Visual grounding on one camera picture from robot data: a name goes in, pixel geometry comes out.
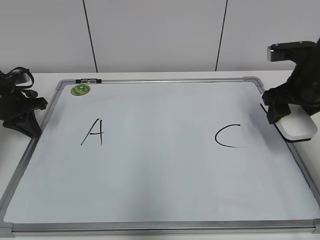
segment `white wall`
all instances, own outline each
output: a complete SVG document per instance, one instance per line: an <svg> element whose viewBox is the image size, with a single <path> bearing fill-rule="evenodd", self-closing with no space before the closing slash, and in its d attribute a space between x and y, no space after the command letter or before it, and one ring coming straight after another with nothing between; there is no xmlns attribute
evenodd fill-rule
<svg viewBox="0 0 320 240"><path fill-rule="evenodd" d="M0 70L95 72L81 0L0 0Z"/></svg>
<svg viewBox="0 0 320 240"><path fill-rule="evenodd" d="M267 46L320 37L320 0L228 0L218 71L291 70L268 62Z"/></svg>
<svg viewBox="0 0 320 240"><path fill-rule="evenodd" d="M86 0L100 72L214 71L226 0Z"/></svg>
<svg viewBox="0 0 320 240"><path fill-rule="evenodd" d="M99 72L214 71L227 0L84 0ZM274 43L317 41L320 0L228 0L218 71L287 70ZM82 0L0 0L0 70L95 72Z"/></svg>

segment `whiteboard corner bracket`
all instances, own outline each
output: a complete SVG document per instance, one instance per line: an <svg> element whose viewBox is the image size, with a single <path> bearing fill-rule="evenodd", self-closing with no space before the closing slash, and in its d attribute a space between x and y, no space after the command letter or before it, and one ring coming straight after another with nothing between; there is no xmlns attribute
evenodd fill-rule
<svg viewBox="0 0 320 240"><path fill-rule="evenodd" d="M65 88L65 86L75 84L75 83L76 83L75 79L63 79L58 82L58 85L56 86L55 89L62 90Z"/></svg>
<svg viewBox="0 0 320 240"><path fill-rule="evenodd" d="M262 83L261 79L257 76L244 76L243 79L246 82L254 83L257 87L263 87L264 84Z"/></svg>
<svg viewBox="0 0 320 240"><path fill-rule="evenodd" d="M313 234L320 234L320 218L313 220L315 230L312 232Z"/></svg>
<svg viewBox="0 0 320 240"><path fill-rule="evenodd" d="M0 209L0 238L13 238L13 224L10 222L4 222L5 214L6 211L4 209Z"/></svg>

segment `round magnet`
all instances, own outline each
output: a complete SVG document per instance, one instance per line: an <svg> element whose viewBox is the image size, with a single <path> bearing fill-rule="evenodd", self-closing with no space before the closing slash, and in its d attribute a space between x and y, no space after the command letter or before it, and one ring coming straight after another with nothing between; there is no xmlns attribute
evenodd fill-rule
<svg viewBox="0 0 320 240"><path fill-rule="evenodd" d="M74 96L83 96L90 92L90 86L87 84L79 84L71 88L71 94Z"/></svg>

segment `aluminum frame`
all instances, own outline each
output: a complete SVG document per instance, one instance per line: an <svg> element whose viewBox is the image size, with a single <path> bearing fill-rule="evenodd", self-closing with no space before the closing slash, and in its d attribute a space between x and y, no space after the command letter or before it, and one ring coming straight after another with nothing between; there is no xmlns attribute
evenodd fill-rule
<svg viewBox="0 0 320 240"><path fill-rule="evenodd" d="M225 83L251 82L257 87L260 94L265 89L257 77L239 78L193 78L193 79L130 79L130 80L101 80L95 78L64 79L61 80L47 107L40 123L45 129L51 114L59 100L62 90L67 85L78 83L86 84L141 84L141 83ZM194 234L194 233L283 233L283 232L310 232L320 233L320 219L300 220L253 220L253 221L168 221L168 222L84 222L84 223L8 223L4 216L15 190L30 162L39 137L32 138L27 146L14 174L7 185L0 200L0 238L14 236L51 236L51 235L145 235L145 234ZM311 163L302 159L293 143L287 143L293 158L309 184L309 187L320 205L320 182L309 169Z"/></svg>

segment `black mechanical arm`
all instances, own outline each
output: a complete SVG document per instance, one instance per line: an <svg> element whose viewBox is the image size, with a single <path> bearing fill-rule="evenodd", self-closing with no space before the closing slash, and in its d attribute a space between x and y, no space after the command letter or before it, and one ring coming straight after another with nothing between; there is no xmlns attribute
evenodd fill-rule
<svg viewBox="0 0 320 240"><path fill-rule="evenodd" d="M31 80L29 85L19 85ZM30 90L35 80L29 69L16 67L8 73L0 71L0 120L5 128L17 130L30 138L42 133L37 122L36 109L44 110L47 101Z"/></svg>
<svg viewBox="0 0 320 240"><path fill-rule="evenodd" d="M289 104L300 105L309 116L320 111L320 39L287 42L268 47L271 62L291 60L296 66L286 83L265 91L262 100L268 106L270 124L291 113Z"/></svg>

